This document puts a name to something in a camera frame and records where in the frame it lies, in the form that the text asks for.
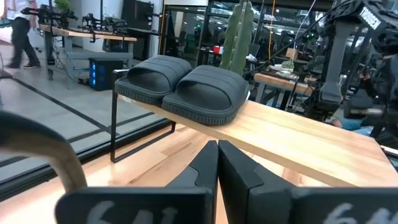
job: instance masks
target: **red cup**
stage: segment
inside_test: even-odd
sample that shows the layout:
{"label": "red cup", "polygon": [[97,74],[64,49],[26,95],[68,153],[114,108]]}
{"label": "red cup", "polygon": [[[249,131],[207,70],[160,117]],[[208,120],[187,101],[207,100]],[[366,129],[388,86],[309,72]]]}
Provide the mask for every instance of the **red cup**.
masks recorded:
{"label": "red cup", "polygon": [[214,53],[220,53],[220,47],[219,46],[214,46],[213,47],[213,51],[214,51]]}

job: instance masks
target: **cactus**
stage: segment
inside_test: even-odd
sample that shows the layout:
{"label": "cactus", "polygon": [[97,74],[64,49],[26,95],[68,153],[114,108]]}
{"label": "cactus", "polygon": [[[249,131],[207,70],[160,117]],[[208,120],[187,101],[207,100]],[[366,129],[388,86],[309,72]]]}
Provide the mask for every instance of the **cactus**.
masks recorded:
{"label": "cactus", "polygon": [[253,20],[254,12],[251,2],[240,0],[228,19],[221,68],[242,75],[251,42]]}

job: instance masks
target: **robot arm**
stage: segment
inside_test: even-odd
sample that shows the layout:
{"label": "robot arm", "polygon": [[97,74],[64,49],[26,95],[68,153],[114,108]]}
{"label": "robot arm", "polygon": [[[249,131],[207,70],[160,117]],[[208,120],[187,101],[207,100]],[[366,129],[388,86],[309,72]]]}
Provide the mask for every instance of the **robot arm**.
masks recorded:
{"label": "robot arm", "polygon": [[[375,50],[383,55],[398,54],[398,16],[385,10],[380,0],[352,0],[334,8],[325,17],[325,29],[328,40],[325,64],[319,85],[304,103],[305,115],[324,121],[332,116],[343,101],[338,78],[341,73],[347,38],[359,24],[372,32]],[[398,71],[390,72],[393,82]]]}

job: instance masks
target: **slide sandal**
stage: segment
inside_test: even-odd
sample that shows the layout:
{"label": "slide sandal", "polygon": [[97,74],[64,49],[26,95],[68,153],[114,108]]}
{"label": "slide sandal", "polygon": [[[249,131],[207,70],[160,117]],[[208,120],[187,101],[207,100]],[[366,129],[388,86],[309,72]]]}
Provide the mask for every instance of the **slide sandal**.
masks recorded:
{"label": "slide sandal", "polygon": [[130,99],[160,106],[175,91],[177,83],[192,71],[184,59],[157,55],[130,68],[127,76],[116,80],[115,91]]}
{"label": "slide sandal", "polygon": [[246,101],[249,83],[237,73],[201,65],[163,98],[162,108],[205,125],[231,122]]}

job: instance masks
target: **dark pants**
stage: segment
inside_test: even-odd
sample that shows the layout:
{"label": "dark pants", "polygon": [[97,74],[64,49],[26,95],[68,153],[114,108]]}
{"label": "dark pants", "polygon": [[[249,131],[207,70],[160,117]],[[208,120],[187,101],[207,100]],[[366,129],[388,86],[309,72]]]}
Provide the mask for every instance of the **dark pants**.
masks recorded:
{"label": "dark pants", "polygon": [[18,17],[12,22],[11,41],[14,46],[14,57],[11,64],[20,66],[22,62],[22,51],[25,51],[29,58],[29,62],[39,65],[39,59],[36,52],[29,42],[28,32],[30,30],[30,22],[27,19]]}

